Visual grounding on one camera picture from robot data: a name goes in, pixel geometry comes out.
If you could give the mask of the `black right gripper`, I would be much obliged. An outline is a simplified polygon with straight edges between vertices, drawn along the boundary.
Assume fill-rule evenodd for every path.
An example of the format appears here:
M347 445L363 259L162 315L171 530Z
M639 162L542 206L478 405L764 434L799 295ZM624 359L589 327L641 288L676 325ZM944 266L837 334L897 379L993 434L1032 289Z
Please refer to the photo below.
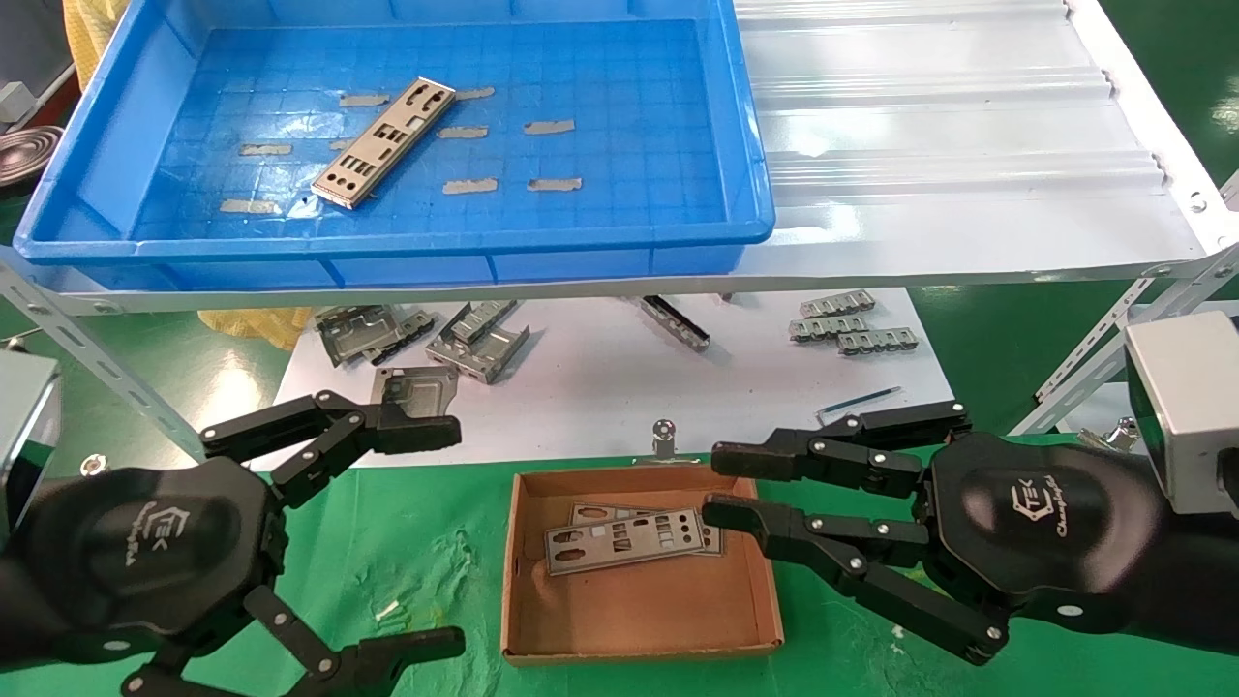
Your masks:
M918 496L937 539L918 522L809 515L720 494L704 499L701 516L751 535L766 560L813 569L839 594L968 664L983 666L1009 644L1009 617L1237 654L1229 513L1175 513L1140 456L970 431L968 410L947 401L711 449L721 475L907 499L924 464L904 451L947 444L932 456ZM917 565L952 594L903 573Z

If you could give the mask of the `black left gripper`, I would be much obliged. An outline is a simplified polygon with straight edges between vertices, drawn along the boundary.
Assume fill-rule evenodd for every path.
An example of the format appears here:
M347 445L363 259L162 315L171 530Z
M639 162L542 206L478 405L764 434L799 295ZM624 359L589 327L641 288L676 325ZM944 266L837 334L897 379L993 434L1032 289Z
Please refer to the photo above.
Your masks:
M458 657L465 631L330 650L271 591L287 548L282 505L302 506L367 453L432 453L461 439L456 416L322 391L199 433L204 456L238 464L296 447L271 470L271 489L225 459L45 482L2 547L2 671L155 652L123 696L234 696L183 670L260 621L304 667L287 696L390 696L408 667Z

